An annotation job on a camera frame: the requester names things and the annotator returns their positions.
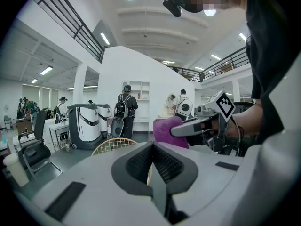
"trash can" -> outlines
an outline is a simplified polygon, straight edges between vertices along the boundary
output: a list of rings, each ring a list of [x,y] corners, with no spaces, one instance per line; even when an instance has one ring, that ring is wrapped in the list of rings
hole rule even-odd
[[[4,158],[3,163],[7,166],[8,170],[19,186],[24,186],[29,182],[26,172],[22,167],[17,154],[14,153],[8,155],[6,158]]]

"black and white marker cube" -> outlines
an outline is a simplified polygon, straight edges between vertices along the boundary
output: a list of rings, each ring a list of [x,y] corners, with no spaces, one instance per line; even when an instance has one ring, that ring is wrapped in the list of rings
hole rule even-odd
[[[215,110],[215,112],[220,112],[224,117],[225,121],[227,122],[235,111],[235,105],[228,98],[224,90],[216,93],[214,96],[209,98],[203,105],[206,109],[211,108]]]

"railing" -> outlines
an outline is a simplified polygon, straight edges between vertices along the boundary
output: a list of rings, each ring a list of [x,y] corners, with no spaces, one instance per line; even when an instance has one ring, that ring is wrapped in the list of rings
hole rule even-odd
[[[91,33],[68,0],[34,0],[65,31],[100,63],[104,48]]]
[[[168,67],[171,68],[173,71],[177,72],[178,74],[180,74],[181,76],[183,76],[184,78],[188,79],[189,81],[201,82],[202,72],[180,68],[180,67],[173,67],[173,66],[168,66]]]
[[[217,75],[223,74],[227,71],[233,70],[240,66],[250,63],[246,54],[246,48],[243,47],[233,54],[221,59],[214,65],[204,69],[201,75],[201,82],[213,78]]]

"floor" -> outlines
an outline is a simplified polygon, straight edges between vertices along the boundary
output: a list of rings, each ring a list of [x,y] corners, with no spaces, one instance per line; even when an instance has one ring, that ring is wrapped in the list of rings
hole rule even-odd
[[[8,132],[1,131],[5,138],[7,139],[9,149],[12,153],[15,153],[15,149],[13,145],[13,137],[17,136],[17,130],[8,130]],[[146,142],[148,140],[148,134],[134,133],[132,139],[138,143]],[[154,140],[153,134],[150,134],[150,141]],[[69,168],[80,162],[81,160],[91,156],[93,151],[90,150],[71,150],[67,152],[65,150],[55,151],[52,143],[47,143],[46,146],[51,151],[50,160],[63,172],[66,172]],[[14,190],[22,193],[26,198],[31,200],[33,196],[48,182],[55,179],[59,175],[59,171],[52,167],[51,165],[47,165],[41,171],[36,174],[37,180],[34,180],[29,172],[27,172],[29,183],[27,183],[23,187],[19,187],[16,181],[10,177],[8,180]]]

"purple object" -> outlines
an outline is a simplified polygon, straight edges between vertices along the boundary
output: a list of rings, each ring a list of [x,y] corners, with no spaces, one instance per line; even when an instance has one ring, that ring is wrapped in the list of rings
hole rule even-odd
[[[155,120],[153,123],[154,136],[156,142],[165,142],[171,145],[189,149],[186,137],[173,137],[170,129],[175,126],[183,125],[180,117],[174,116],[168,119]]]

